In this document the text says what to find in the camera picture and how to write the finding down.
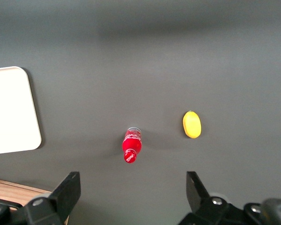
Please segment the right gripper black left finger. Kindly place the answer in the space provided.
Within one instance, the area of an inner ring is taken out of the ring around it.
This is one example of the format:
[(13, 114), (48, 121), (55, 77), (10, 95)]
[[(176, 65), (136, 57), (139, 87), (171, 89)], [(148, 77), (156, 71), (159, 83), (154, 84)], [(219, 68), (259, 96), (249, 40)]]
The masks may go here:
[(25, 208), (28, 225), (63, 225), (81, 196), (79, 172), (70, 172), (48, 195), (32, 199)]

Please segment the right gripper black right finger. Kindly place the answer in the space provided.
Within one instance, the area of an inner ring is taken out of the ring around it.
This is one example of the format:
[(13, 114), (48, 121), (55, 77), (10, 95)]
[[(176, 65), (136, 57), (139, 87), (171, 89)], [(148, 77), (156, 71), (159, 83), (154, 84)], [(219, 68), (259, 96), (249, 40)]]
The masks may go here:
[(191, 212), (180, 225), (244, 225), (243, 211), (219, 196), (211, 196), (196, 172), (186, 173), (186, 196)]

